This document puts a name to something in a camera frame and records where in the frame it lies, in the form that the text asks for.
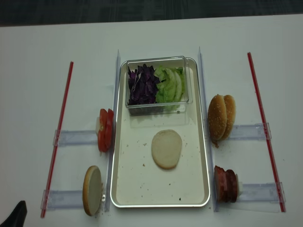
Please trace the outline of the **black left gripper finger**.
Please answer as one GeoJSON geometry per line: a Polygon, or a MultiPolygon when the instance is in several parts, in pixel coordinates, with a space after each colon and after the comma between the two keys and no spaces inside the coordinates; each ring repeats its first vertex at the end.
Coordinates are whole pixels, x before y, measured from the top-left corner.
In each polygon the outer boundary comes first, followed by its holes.
{"type": "Polygon", "coordinates": [[[23,227],[26,216],[26,201],[20,201],[0,227],[23,227]]]}

